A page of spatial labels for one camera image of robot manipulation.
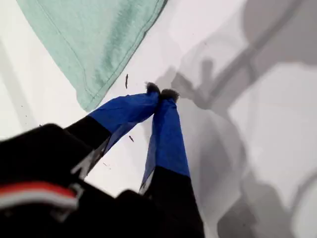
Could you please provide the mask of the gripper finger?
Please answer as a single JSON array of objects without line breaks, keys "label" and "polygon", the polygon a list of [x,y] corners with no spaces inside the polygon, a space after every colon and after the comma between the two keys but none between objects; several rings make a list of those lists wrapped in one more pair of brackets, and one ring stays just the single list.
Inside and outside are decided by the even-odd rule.
[{"label": "gripper finger", "polygon": [[178,93],[162,90],[153,116],[152,135],[140,192],[145,197],[153,235],[203,238],[176,102]]},{"label": "gripper finger", "polygon": [[83,179],[101,157],[135,125],[154,114],[159,104],[160,90],[154,83],[146,84],[146,93],[114,98],[66,130],[92,148],[92,151],[72,169]]}]

